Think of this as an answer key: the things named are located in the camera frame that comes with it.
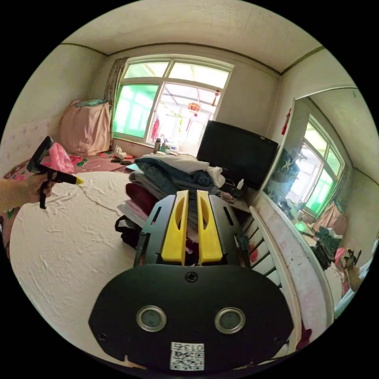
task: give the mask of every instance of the qr code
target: qr code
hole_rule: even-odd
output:
[[[204,358],[203,343],[171,343],[171,370],[203,371]]]

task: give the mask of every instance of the floral bedspread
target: floral bedspread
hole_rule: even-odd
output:
[[[125,172],[125,166],[119,163],[112,163],[113,152],[108,151],[105,153],[97,154],[96,156],[81,157],[77,155],[70,155],[71,162],[74,165],[74,174],[79,174],[83,172],[91,171],[119,171]],[[10,180],[24,180],[31,176],[32,174],[27,171],[26,166],[29,160],[22,162],[21,164],[15,166],[11,171],[9,171],[4,178]],[[47,167],[50,166],[50,157],[46,156],[42,159],[41,163]],[[2,236],[3,243],[9,259],[9,241],[11,236],[11,229],[13,222],[17,216],[19,208],[14,208],[8,210],[7,213],[0,213],[0,222],[2,224]]]

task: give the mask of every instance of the bottle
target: bottle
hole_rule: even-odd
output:
[[[161,148],[160,148],[159,151],[161,151],[162,153],[166,153],[166,141],[164,141],[164,142],[162,143],[162,146],[161,146]]]
[[[155,141],[153,154],[156,154],[157,151],[160,150],[160,148],[161,148],[161,139],[160,139],[160,138],[157,138],[156,141]]]
[[[242,186],[244,185],[244,179],[241,179],[239,183],[237,184],[237,189],[240,190]]]

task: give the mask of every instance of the black monitor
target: black monitor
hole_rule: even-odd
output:
[[[208,121],[197,153],[199,161],[222,167],[233,181],[260,189],[274,160],[278,144],[256,133],[217,121]]]

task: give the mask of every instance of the mirror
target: mirror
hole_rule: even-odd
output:
[[[370,267],[379,232],[379,138],[357,88],[295,101],[263,192],[324,272],[335,318]]]

